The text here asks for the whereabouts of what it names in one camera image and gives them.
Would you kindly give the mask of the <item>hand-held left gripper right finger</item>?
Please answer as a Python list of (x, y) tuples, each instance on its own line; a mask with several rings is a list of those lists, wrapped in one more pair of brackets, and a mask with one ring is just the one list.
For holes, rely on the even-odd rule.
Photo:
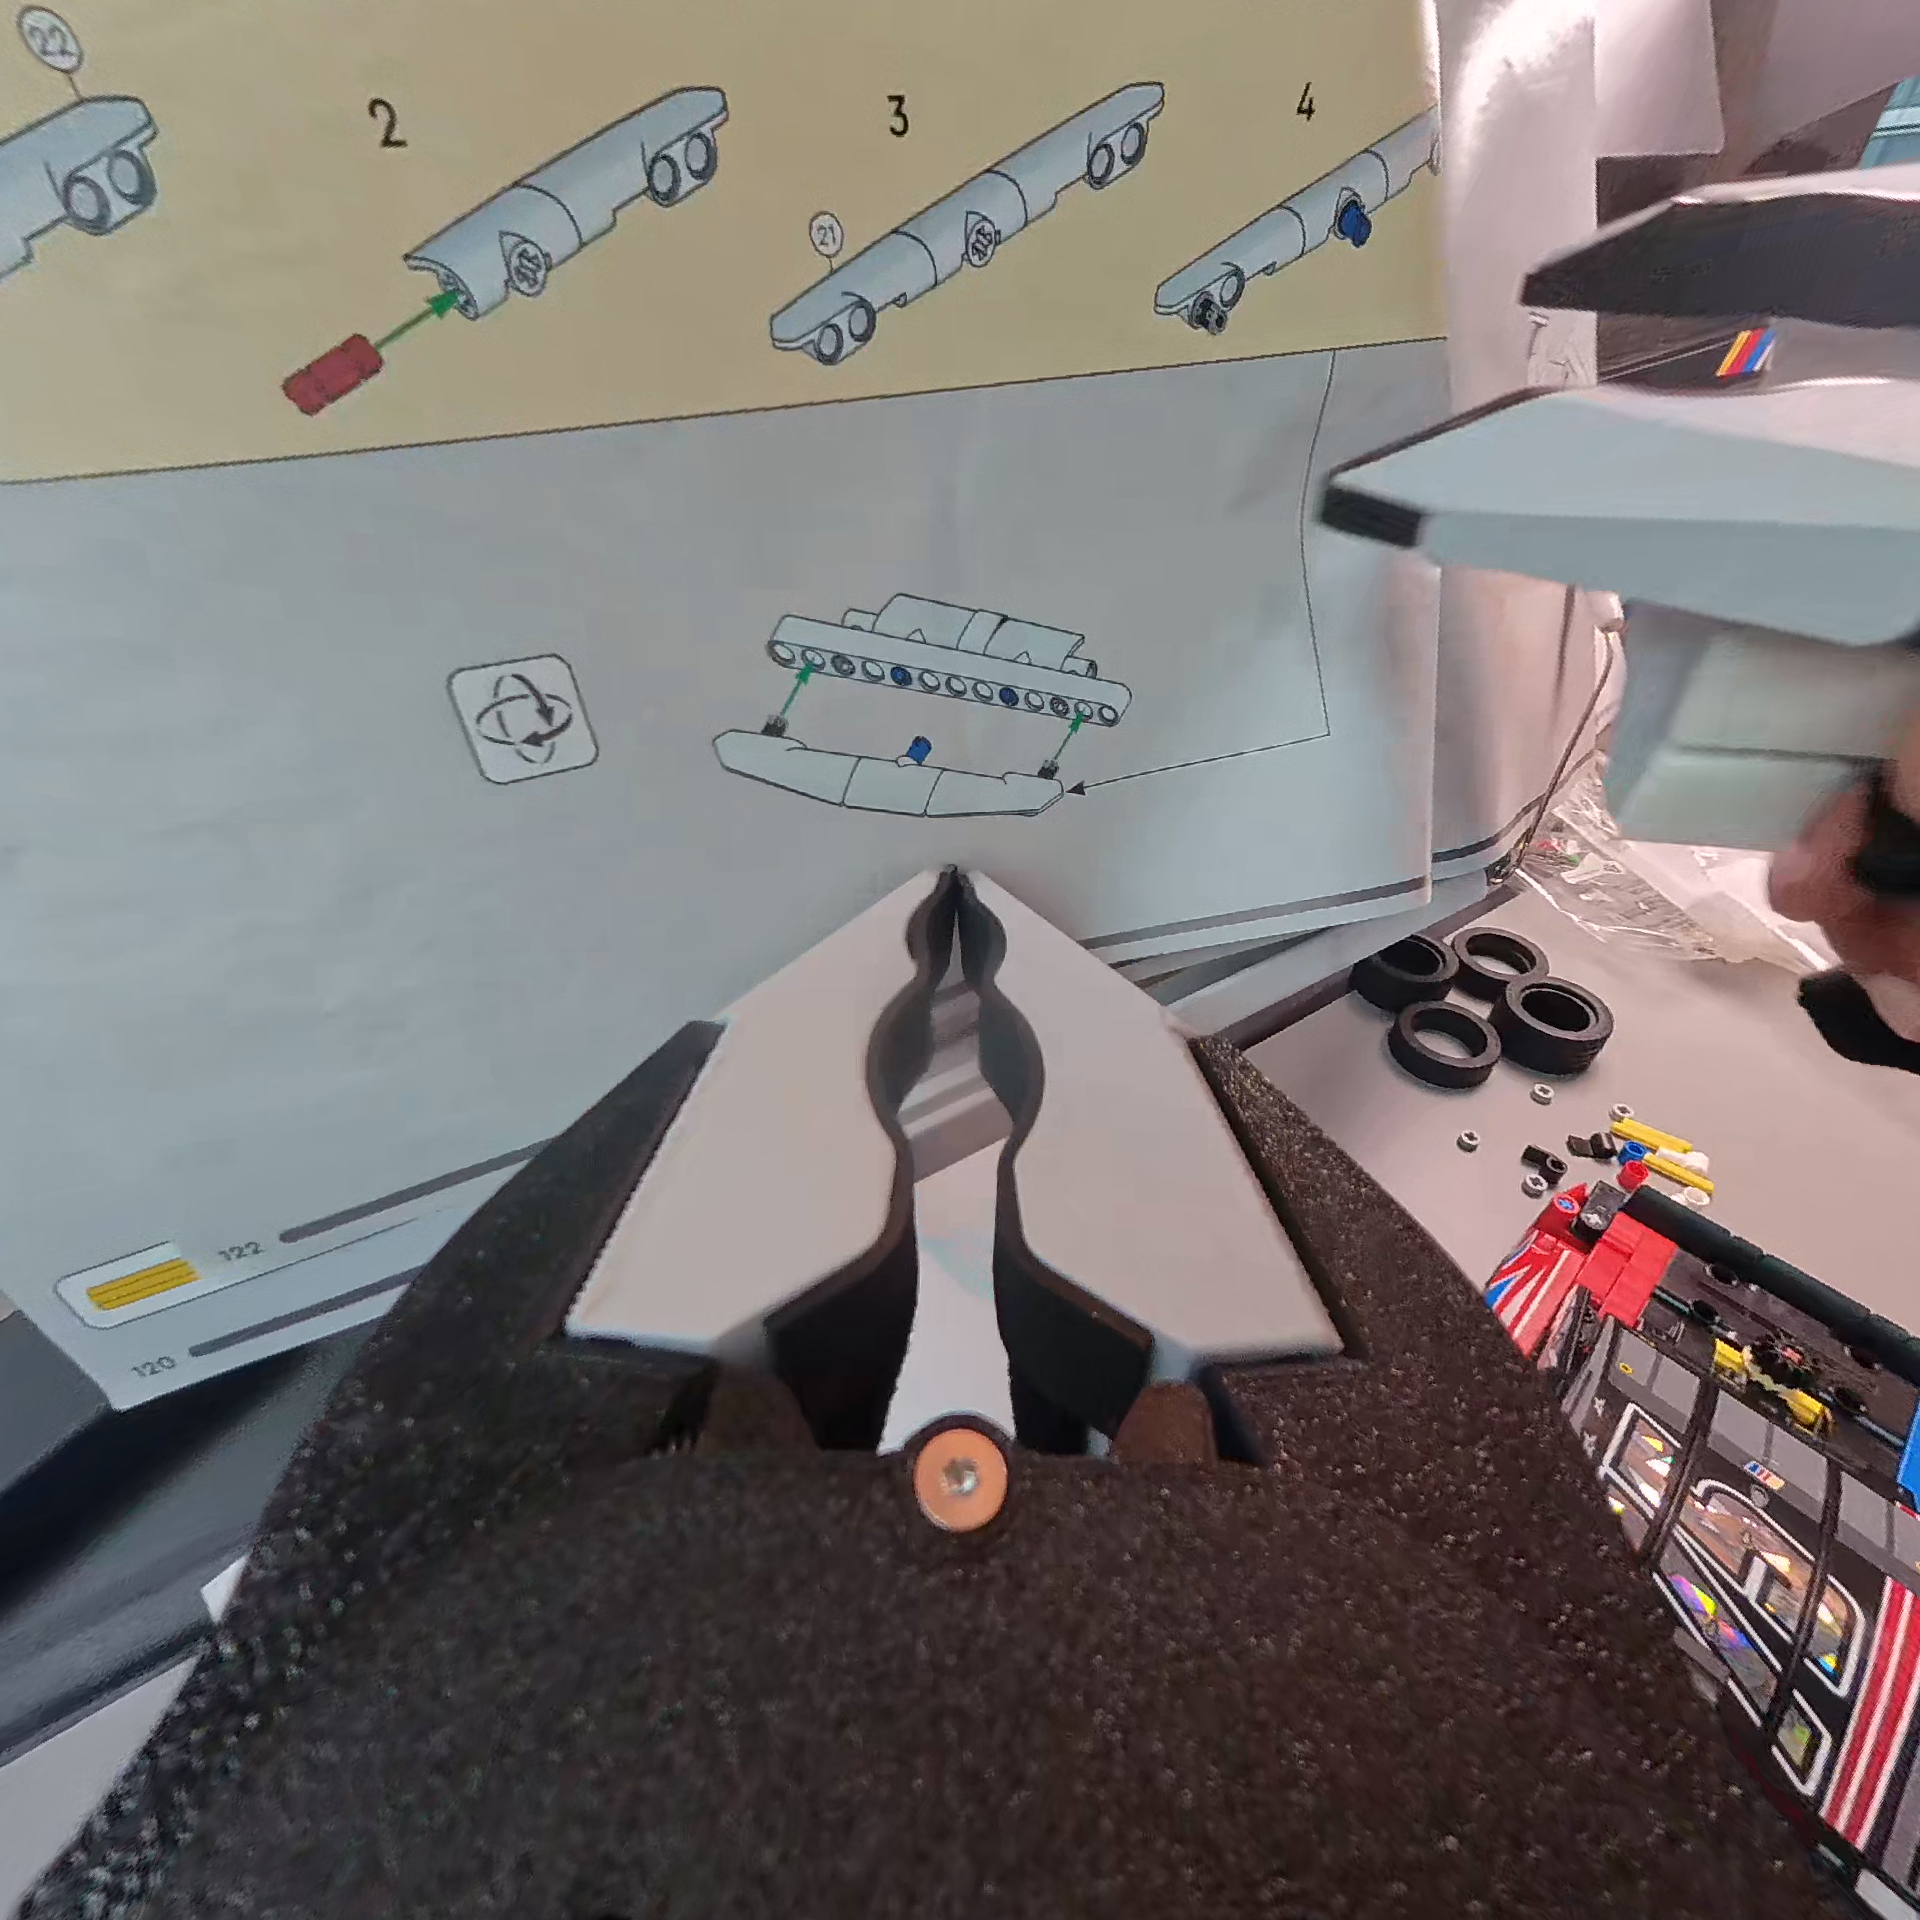
[(1347, 1330), (1183, 1021), (1033, 906), (956, 882), (1000, 1149), (992, 1295), (1015, 1437), (1116, 1439), (1152, 1385), (1331, 1359)]

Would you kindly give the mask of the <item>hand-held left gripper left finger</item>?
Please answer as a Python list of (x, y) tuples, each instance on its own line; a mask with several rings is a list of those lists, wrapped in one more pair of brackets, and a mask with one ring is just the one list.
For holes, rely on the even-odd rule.
[(926, 871), (735, 999), (568, 1331), (771, 1376), (823, 1449), (875, 1449), (919, 1307), (900, 1105), (947, 968)]

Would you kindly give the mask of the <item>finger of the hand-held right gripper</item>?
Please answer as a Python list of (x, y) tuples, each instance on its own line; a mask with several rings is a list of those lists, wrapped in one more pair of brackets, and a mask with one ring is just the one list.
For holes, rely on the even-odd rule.
[(1846, 647), (1916, 642), (1919, 389), (1519, 390), (1336, 466), (1319, 520), (1433, 565)]
[(1603, 376), (1914, 373), (1919, 168), (1698, 185), (1548, 255), (1520, 298), (1594, 314)]

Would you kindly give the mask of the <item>instruction booklet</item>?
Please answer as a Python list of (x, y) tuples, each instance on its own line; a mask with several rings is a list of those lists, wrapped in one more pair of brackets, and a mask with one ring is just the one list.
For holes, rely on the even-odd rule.
[(918, 869), (1238, 970), (1506, 853), (1322, 475), (1576, 381), (1713, 3), (6, 3), (6, 1297), (327, 1336)]

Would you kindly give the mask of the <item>grey desk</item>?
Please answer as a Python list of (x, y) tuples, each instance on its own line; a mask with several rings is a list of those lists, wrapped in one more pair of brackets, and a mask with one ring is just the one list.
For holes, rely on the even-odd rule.
[[(1534, 1102), (1505, 1063), (1471, 1093), (1425, 1087), (1386, 1050), (1386, 1016), (1344, 994), (1364, 953), (1471, 921), (1516, 930), (1553, 970), (1596, 991), (1616, 1034), (1596, 1066)], [(1919, 1325), (1916, 1079), (1834, 1056), (1787, 970), (1679, 962), (1606, 944), (1520, 886), (1481, 874), (1436, 885), (1426, 904), (1283, 944), (1218, 973), (1175, 1010), (1249, 1050), (1481, 1287), (1536, 1216), (1523, 1145), (1561, 1146), (1614, 1103), (1713, 1159), (1707, 1216), (1888, 1321)]]

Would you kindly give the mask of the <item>person's right hand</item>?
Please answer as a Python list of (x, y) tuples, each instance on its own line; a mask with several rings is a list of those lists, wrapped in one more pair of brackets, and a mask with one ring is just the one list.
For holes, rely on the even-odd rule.
[(1866, 784), (1830, 795), (1771, 857), (1768, 897), (1785, 918), (1816, 925), (1847, 970), (1911, 977), (1914, 912), (1857, 874), (1866, 824)]

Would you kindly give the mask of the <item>black product box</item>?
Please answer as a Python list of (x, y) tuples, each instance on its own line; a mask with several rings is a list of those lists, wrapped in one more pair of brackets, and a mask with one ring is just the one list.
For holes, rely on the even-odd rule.
[[(1696, 185), (1851, 171), (1879, 162), (1908, 162), (1916, 153), (1919, 78), (1906, 78), (1776, 136), (1750, 157), (1721, 150), (1599, 160), (1599, 214), (1610, 223)], [(1739, 329), (1754, 325), (1751, 317), (1599, 314), (1599, 376), (1666, 390), (1711, 389)]]

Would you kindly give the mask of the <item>clear plastic bag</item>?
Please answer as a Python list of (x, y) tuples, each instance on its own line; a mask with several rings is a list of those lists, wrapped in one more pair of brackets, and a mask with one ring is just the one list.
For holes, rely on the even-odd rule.
[(1794, 975), (1834, 947), (1768, 897), (1762, 853), (1642, 843), (1620, 837), (1600, 791), (1606, 757), (1587, 754), (1526, 818), (1506, 861), (1513, 885), (1606, 944), (1679, 962), (1761, 962)]

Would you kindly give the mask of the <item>white book stand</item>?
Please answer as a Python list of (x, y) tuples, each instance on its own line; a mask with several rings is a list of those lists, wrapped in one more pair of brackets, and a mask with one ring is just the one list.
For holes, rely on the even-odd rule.
[[(1120, 970), (1202, 1033), (1266, 1041), (1331, 1003), (1347, 965), (1416, 930), (1433, 936), (1503, 904), (1519, 886), (1523, 838), (1548, 795), (1510, 822), (1516, 832), (1483, 865), (1438, 880), (1419, 906), (1297, 933), (1202, 965), (1134, 962)], [(974, 994), (951, 984), (936, 1003), (931, 1066), (907, 1095), (904, 1126), (919, 1182), (944, 1205), (1009, 1120), (976, 1066)], [(241, 1359), (210, 1377), (169, 1385), (138, 1407), (111, 1407), (59, 1346), (6, 1302), (6, 1776), (36, 1745), (95, 1723), (106, 1776), (124, 1765), (185, 1674), (233, 1591), (236, 1555), (300, 1433), (316, 1419), (364, 1338), (418, 1265), (451, 1234), (433, 1213), (344, 1247), (348, 1278), (320, 1299), (274, 1295), (268, 1334), (210, 1338), (210, 1359)]]

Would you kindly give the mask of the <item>black toy tire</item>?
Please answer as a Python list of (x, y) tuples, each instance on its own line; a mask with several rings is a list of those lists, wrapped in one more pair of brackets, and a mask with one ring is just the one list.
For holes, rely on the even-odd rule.
[(1416, 1000), (1387, 1026), (1390, 1057), (1428, 1087), (1463, 1093), (1483, 1086), (1505, 1057), (1490, 1019), (1451, 999)]
[(1458, 954), (1446, 938), (1411, 933), (1386, 947), (1363, 954), (1350, 973), (1350, 986), (1387, 1014), (1419, 1003), (1446, 1000), (1458, 979)]
[(1611, 1008), (1559, 975), (1510, 979), (1494, 1008), (1505, 1056), (1540, 1077), (1578, 1077), (1594, 1066), (1616, 1033)]
[(1546, 947), (1506, 928), (1472, 922), (1455, 930), (1447, 946), (1456, 960), (1456, 991), (1488, 1006), (1553, 975)]

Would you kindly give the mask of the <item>pile of small coloured bricks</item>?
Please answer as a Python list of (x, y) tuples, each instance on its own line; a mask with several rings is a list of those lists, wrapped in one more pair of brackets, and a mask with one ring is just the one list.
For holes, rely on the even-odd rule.
[(1648, 1125), (1627, 1105), (1614, 1105), (1608, 1126), (1569, 1136), (1566, 1146), (1571, 1157), (1608, 1167), (1608, 1177), (1625, 1191), (1664, 1182), (1691, 1209), (1706, 1209), (1716, 1193), (1713, 1159), (1703, 1146)]

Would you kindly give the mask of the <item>toy brick race car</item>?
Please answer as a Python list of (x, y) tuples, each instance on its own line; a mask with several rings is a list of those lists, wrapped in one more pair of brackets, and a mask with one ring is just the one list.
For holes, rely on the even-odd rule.
[(1654, 1189), (1528, 1193), (1487, 1305), (1768, 1794), (1916, 1914), (1916, 1334)]

